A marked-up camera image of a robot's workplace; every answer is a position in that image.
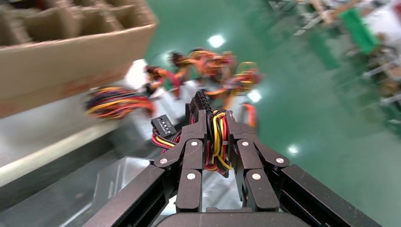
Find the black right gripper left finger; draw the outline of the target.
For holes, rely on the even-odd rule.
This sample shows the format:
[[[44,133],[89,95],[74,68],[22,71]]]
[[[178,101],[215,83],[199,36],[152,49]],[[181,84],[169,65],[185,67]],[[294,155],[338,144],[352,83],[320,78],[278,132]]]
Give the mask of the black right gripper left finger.
[[[179,143],[142,170],[85,226],[150,227],[174,196],[176,213],[160,220],[157,226],[191,226],[177,217],[179,213],[201,214],[206,138],[206,112],[200,110],[197,121],[182,128]]]

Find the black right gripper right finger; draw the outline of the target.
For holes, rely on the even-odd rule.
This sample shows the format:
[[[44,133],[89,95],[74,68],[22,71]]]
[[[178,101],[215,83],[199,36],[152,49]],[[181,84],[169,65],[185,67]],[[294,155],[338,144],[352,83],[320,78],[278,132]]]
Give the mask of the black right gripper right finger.
[[[378,223],[284,155],[264,145],[256,130],[227,112],[230,158],[243,205],[290,216],[296,227],[376,227]]]

